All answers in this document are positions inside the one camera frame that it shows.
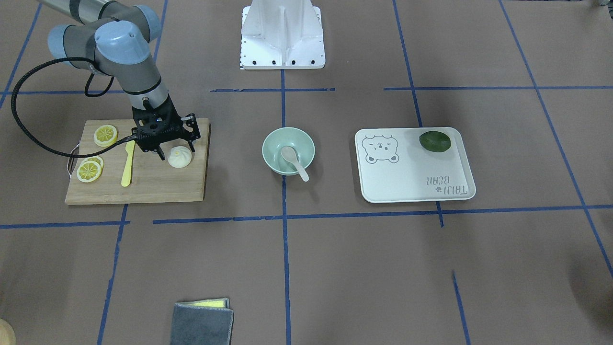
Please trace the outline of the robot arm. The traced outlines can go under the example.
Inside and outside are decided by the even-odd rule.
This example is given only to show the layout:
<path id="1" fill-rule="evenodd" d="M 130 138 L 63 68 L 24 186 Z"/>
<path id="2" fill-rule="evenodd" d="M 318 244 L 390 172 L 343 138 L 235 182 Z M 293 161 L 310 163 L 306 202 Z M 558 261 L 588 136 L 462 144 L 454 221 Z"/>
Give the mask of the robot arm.
<path id="1" fill-rule="evenodd" d="M 127 94 L 135 127 L 132 136 L 142 151 L 161 159 L 162 143 L 201 137 L 195 115 L 178 115 L 169 90 L 150 52 L 149 43 L 161 33 L 161 22 L 148 6 L 125 6 L 115 0 L 44 0 L 77 25 L 59 25 L 47 44 L 53 57 L 92 74 L 114 77 Z"/>

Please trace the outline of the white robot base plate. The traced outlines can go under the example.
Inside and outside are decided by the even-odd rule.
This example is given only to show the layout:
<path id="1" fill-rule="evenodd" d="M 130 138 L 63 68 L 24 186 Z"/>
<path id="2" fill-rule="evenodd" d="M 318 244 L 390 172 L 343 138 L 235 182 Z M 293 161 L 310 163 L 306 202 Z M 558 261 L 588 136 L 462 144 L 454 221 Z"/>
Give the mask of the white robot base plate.
<path id="1" fill-rule="evenodd" d="M 310 0 L 253 0 L 241 14 L 239 63 L 245 70 L 324 68 L 320 8 Z"/>

